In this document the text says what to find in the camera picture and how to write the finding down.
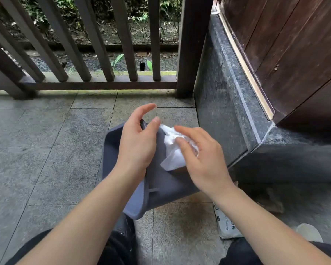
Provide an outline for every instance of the hand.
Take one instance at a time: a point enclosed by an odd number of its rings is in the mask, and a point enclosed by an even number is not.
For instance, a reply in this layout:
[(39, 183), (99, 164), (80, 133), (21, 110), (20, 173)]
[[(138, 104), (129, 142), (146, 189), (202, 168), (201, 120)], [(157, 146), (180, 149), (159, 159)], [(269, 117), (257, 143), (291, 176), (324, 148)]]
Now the hand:
[(196, 157), (189, 143), (178, 137), (181, 152), (186, 161), (186, 168), (196, 187), (213, 201), (223, 192), (234, 187), (230, 178), (221, 145), (200, 127), (186, 128), (175, 126), (175, 130), (191, 138), (198, 146)]
[(142, 130), (140, 120), (144, 114), (155, 107), (154, 103), (138, 107), (125, 123), (120, 139), (115, 167), (134, 171), (140, 176), (140, 181), (145, 176), (146, 168), (150, 165), (156, 151), (156, 134), (161, 124), (161, 120), (156, 116), (145, 130)]

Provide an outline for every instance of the forearm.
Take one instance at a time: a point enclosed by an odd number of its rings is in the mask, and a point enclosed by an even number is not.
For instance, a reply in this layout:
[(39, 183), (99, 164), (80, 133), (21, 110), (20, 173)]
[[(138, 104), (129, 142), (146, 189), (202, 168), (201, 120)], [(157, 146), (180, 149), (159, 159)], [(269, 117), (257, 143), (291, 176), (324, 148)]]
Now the forearm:
[(331, 258), (233, 187), (214, 198), (263, 264), (331, 264)]
[(19, 263), (95, 265), (138, 185), (127, 169), (114, 169)]

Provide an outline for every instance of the finger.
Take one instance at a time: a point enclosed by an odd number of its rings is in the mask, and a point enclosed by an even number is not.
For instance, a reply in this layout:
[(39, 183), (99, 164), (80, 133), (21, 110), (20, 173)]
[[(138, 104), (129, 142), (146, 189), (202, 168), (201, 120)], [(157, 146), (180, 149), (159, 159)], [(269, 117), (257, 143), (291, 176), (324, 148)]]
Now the finger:
[(153, 120), (147, 125), (147, 127), (145, 128), (144, 131), (151, 133), (151, 134), (156, 134), (158, 129), (159, 129), (159, 125), (161, 124), (161, 119), (156, 116), (155, 118), (153, 118)]
[(149, 103), (138, 107), (134, 112), (130, 115), (132, 121), (140, 121), (142, 117), (149, 111), (153, 110), (156, 107), (155, 103)]
[(183, 135), (186, 135), (189, 138), (191, 138), (196, 144), (201, 143), (205, 138), (202, 135), (202, 133), (199, 132), (198, 130), (196, 130), (195, 128), (189, 128), (189, 127), (185, 127), (185, 126), (175, 125), (174, 129), (177, 132), (182, 133)]
[(208, 134), (203, 128), (201, 127), (195, 127), (195, 129), (197, 131), (199, 131), (205, 138), (207, 138), (208, 140), (213, 140), (214, 138), (211, 137), (210, 134)]
[(190, 144), (182, 137), (177, 137), (175, 141), (178, 143), (181, 153), (184, 156), (186, 164), (194, 162), (197, 158)]

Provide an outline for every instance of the pant leg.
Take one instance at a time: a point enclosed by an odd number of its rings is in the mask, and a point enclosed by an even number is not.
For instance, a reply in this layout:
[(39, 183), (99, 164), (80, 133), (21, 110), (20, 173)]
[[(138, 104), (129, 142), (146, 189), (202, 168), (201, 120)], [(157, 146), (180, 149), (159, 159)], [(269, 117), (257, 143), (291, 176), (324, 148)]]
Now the pant leg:
[[(5, 265), (15, 265), (31, 249), (33, 249), (51, 231), (47, 230), (36, 235), (24, 244)], [(131, 252), (131, 243), (127, 238), (116, 231), (112, 231), (97, 265), (135, 265), (136, 257)]]
[[(331, 258), (331, 245), (311, 242)], [(220, 265), (262, 265), (259, 257), (245, 238), (234, 241), (227, 252), (227, 256), (220, 261)]]

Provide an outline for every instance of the gray trash bin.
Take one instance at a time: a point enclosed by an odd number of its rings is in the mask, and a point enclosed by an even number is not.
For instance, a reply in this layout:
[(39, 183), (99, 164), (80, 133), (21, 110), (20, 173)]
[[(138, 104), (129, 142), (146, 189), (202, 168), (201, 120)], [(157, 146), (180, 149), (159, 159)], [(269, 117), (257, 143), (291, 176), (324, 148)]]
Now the gray trash bin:
[[(147, 124), (141, 120), (141, 127)], [(124, 124), (108, 131), (103, 149), (102, 178), (105, 178), (116, 164), (119, 143)], [(124, 213), (133, 219), (141, 218), (144, 213), (155, 207), (165, 205), (177, 199), (198, 192), (198, 188), (191, 181), (189, 173), (184, 169), (165, 171), (161, 162), (165, 159), (164, 132), (157, 133), (156, 153), (150, 166), (146, 169), (146, 176), (137, 186), (130, 200), (124, 208)]]

